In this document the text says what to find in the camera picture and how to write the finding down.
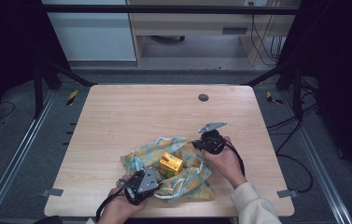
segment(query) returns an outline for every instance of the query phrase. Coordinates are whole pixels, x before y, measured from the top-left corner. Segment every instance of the white sleeve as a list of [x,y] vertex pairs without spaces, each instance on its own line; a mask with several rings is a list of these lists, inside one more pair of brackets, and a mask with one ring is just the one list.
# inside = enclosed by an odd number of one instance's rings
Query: white sleeve
[[252,183],[240,185],[231,197],[239,223],[281,223],[272,204],[260,197]]

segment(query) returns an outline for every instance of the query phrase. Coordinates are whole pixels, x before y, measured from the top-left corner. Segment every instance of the wooden table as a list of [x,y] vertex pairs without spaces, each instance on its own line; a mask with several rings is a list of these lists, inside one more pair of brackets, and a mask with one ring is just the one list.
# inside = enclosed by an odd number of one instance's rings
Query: wooden table
[[[202,102],[200,94],[209,100]],[[198,139],[207,122],[226,121],[219,128],[230,136],[246,167],[246,178],[268,199],[280,216],[291,216],[290,198],[254,91],[228,85],[98,85],[92,87],[65,154],[53,188],[63,195],[49,196],[47,216],[94,217],[96,209],[125,174],[120,156],[161,136]],[[135,217],[237,217],[232,186],[217,170],[208,182],[211,202],[148,202]]]

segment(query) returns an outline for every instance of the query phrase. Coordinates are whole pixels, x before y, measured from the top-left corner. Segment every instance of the metal bracket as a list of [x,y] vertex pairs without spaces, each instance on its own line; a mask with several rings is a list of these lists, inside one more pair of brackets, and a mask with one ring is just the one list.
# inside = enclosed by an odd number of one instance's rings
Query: metal bracket
[[295,198],[295,197],[299,196],[299,193],[295,189],[292,189],[292,190],[284,189],[284,190],[278,191],[277,195],[279,198],[286,198],[286,197]]
[[150,167],[145,169],[144,173],[143,180],[141,181],[140,187],[138,187],[139,193],[155,189],[159,186],[155,178],[155,173]]
[[50,195],[52,195],[60,197],[62,196],[63,191],[63,189],[43,189],[41,192],[41,196],[49,197]]
[[202,129],[200,129],[198,132],[199,133],[208,133],[211,132],[217,128],[220,128],[222,126],[225,126],[226,122],[211,122],[207,123]]

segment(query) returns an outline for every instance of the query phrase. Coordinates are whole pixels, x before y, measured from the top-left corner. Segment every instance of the aluminum rail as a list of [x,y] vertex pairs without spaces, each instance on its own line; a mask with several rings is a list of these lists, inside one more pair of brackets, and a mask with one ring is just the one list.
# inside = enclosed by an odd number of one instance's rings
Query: aluminum rail
[[24,158],[29,152],[31,144],[34,142],[36,134],[38,133],[45,117],[47,116],[55,94],[56,94],[56,91],[49,91],[49,94],[45,102],[46,106],[44,110],[42,111],[41,115],[37,119],[33,120],[29,130],[27,131],[26,135],[21,141],[21,144],[19,145],[19,148],[16,150],[15,155],[12,158],[12,161],[10,162],[9,166],[7,167],[3,176],[1,177],[0,204],[4,200],[7,194],[7,191],[9,190],[14,178],[16,177],[16,174],[18,173]]
[[[281,95],[282,98],[285,100],[284,102],[289,110],[289,113],[293,115],[292,103],[289,99],[289,96],[284,92],[281,92]],[[327,202],[330,205],[330,208],[336,218],[336,221],[339,224],[352,224],[352,218],[347,211],[344,201],[342,200],[341,195],[339,194],[337,188],[332,182],[331,176],[328,173],[327,168],[318,156],[315,146],[313,145],[307,131],[303,126],[301,126],[299,130],[299,135],[301,141],[303,142],[303,149],[306,153],[307,159],[312,165],[312,169],[316,174],[318,183],[320,184],[324,195],[327,198]]]

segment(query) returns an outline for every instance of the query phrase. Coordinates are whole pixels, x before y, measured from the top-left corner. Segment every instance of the crumpled plastic bag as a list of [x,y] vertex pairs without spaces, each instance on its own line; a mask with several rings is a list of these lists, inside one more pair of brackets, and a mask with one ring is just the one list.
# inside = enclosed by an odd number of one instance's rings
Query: crumpled plastic bag
[[[167,178],[159,172],[159,161],[164,152],[184,161],[182,171]],[[154,196],[167,203],[183,196],[193,200],[211,201],[214,194],[205,180],[211,175],[209,162],[205,160],[200,150],[193,147],[187,137],[160,137],[155,141],[140,147],[129,155],[120,157],[128,175],[145,167],[152,167],[160,189]]]

